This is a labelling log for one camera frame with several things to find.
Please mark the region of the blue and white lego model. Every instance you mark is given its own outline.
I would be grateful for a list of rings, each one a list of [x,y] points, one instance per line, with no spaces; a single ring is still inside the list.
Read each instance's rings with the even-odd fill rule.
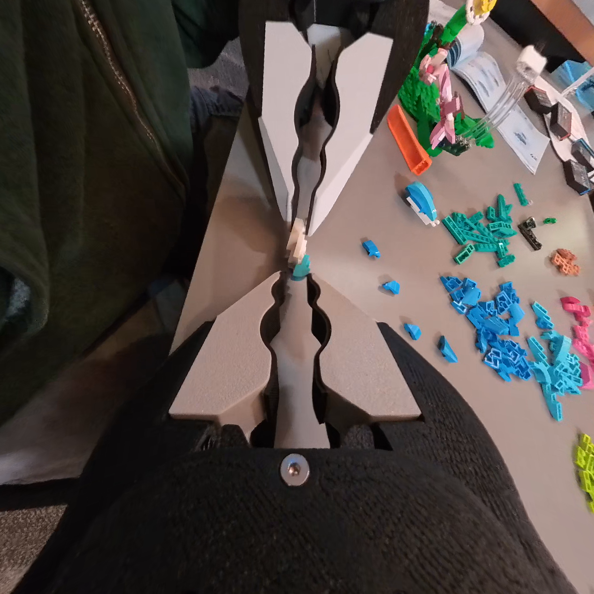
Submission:
[[[415,181],[405,188],[405,200],[426,226],[436,227],[440,224],[434,197],[431,191],[421,182]]]

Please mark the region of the black battery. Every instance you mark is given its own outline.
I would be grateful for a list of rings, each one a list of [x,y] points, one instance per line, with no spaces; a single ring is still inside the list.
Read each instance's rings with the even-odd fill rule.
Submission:
[[[583,138],[573,141],[570,148],[570,154],[588,173],[593,172],[593,149],[587,141]]]
[[[549,129],[553,136],[565,140],[571,136],[573,115],[562,103],[556,102],[550,111]]]
[[[566,183],[572,190],[580,196],[590,193],[592,186],[583,165],[573,160],[566,160],[563,161],[562,168]]]
[[[553,109],[553,103],[546,91],[535,86],[531,86],[526,90],[524,100],[531,110],[539,115],[550,114]]]

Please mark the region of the white stepped lego assembly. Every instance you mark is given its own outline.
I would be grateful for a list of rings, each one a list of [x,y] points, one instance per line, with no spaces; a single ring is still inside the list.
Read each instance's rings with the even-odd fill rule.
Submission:
[[[286,245],[286,256],[288,266],[294,269],[301,264],[307,251],[307,237],[305,234],[305,223],[302,219],[296,218],[291,229]]]

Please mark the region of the pile of coral lego pieces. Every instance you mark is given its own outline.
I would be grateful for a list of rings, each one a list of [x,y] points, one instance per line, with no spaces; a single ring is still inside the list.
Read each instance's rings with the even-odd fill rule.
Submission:
[[[577,257],[570,250],[564,248],[556,249],[550,256],[550,262],[564,276],[579,276],[580,266],[576,261]]]

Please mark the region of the person's leg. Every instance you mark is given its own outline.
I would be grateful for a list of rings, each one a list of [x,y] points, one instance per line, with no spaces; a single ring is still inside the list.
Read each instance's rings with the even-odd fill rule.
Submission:
[[[188,68],[188,78],[193,140],[213,118],[238,120],[249,86],[238,39],[228,42],[212,64]]]

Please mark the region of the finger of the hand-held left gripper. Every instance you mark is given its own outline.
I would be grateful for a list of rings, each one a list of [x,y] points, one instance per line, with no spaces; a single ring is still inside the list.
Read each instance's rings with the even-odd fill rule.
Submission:
[[[299,100],[312,83],[315,50],[290,21],[266,21],[264,29],[263,98],[259,130],[278,210],[293,221],[299,194]]]
[[[366,33],[340,52],[334,86],[338,120],[323,144],[323,173],[308,216],[313,235],[328,216],[372,138],[372,119],[389,61],[393,38]]]

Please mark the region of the pile of blue lego pieces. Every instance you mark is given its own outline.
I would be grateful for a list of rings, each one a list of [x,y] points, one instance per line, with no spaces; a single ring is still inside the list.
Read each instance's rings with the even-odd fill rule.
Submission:
[[[441,276],[440,282],[456,313],[474,327],[475,347],[482,355],[483,363],[506,382],[510,382],[512,376],[530,380],[532,371],[527,350],[516,341],[525,312],[513,283],[500,284],[493,299],[481,301],[482,292],[470,278]]]

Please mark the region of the pile of lime lego pieces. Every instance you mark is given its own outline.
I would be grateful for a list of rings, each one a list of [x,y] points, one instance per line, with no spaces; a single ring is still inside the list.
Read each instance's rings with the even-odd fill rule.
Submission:
[[[573,452],[573,462],[588,510],[593,514],[593,440],[590,435],[579,434]]]

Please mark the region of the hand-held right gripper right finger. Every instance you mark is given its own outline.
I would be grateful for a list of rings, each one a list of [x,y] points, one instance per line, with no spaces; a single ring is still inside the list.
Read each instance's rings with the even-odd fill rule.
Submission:
[[[419,420],[417,404],[378,323],[316,274],[309,275],[317,419],[345,437],[357,426]]]

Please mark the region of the clear plastic tube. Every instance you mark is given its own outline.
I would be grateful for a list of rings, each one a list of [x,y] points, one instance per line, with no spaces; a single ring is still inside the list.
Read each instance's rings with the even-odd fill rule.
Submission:
[[[480,133],[490,133],[506,120],[524,93],[534,86],[545,66],[546,57],[533,45],[521,50],[505,90],[480,121]]]

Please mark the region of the white curved tray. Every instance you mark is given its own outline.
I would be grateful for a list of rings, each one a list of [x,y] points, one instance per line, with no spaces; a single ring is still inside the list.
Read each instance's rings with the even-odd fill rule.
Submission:
[[[580,114],[578,113],[578,110],[576,109],[576,107],[572,104],[572,102],[567,97],[561,96],[561,93],[554,86],[549,84],[549,82],[547,82],[546,79],[543,78],[542,76],[539,76],[539,78],[537,79],[537,81],[535,83],[535,86],[546,91],[548,97],[550,98],[550,100],[553,104],[556,104],[556,102],[560,102],[568,110],[571,111],[571,113],[573,115],[573,118],[572,118],[573,122],[572,122],[572,126],[571,126],[571,130],[572,130],[571,136],[565,140],[559,140],[558,138],[553,136],[553,133],[549,129],[549,119],[550,119],[549,114],[544,115],[544,121],[545,121],[545,126],[546,126],[547,132],[549,134],[549,137],[551,138],[551,144],[553,145],[553,149],[556,152],[557,156],[560,158],[561,162],[563,163],[563,161],[566,161],[566,160],[575,161],[570,154],[570,148],[571,148],[571,144],[573,141],[575,141],[579,138],[583,138],[585,141],[588,142],[588,144],[591,146],[591,148],[593,148],[593,143],[590,142],[590,139],[588,138],[588,136],[586,134],[586,130],[585,130],[582,120],[580,118]],[[591,193],[593,190],[593,172],[588,173],[588,178],[589,178],[590,184],[592,186],[592,189],[590,191],[590,193]]]

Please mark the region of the instruction booklet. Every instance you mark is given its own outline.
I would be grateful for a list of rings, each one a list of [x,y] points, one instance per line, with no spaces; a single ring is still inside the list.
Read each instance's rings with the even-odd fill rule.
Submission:
[[[480,49],[484,37],[484,29],[479,24],[465,25],[450,49],[448,63],[450,70],[470,87],[486,115],[505,90],[513,75],[515,63],[505,80],[495,58]],[[548,140],[521,110],[519,102],[506,120],[490,133],[480,133],[482,118],[470,123],[469,130],[461,133],[464,142],[479,145],[479,141],[487,140],[489,135],[497,131],[528,171],[535,174]]]

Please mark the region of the pile of teal lego pieces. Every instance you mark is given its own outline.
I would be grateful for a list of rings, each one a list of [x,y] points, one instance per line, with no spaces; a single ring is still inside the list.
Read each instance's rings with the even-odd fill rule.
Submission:
[[[516,256],[510,250],[510,242],[519,232],[513,228],[512,210],[513,204],[498,194],[495,204],[485,210],[473,214],[452,212],[441,219],[459,246],[453,262],[462,265],[474,254],[484,253],[492,254],[501,269],[514,263]]]

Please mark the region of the lego flower model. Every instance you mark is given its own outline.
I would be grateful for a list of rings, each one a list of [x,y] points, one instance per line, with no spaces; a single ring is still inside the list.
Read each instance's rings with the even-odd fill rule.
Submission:
[[[402,108],[416,123],[420,146],[431,157],[441,152],[459,156],[473,144],[487,148],[494,145],[489,132],[465,137],[479,121],[465,115],[462,98],[452,88],[447,58],[463,28],[480,25],[494,5],[495,1],[466,1],[445,25],[430,22],[413,66],[398,92]]]

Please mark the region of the pile of turquoise lego pieces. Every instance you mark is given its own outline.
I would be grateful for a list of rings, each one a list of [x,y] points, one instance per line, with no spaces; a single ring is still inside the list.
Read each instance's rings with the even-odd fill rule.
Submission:
[[[583,386],[580,360],[571,353],[572,340],[554,329],[548,311],[539,303],[531,304],[540,338],[531,336],[526,343],[532,355],[529,367],[540,385],[546,407],[552,419],[563,420],[560,398],[580,395]]]

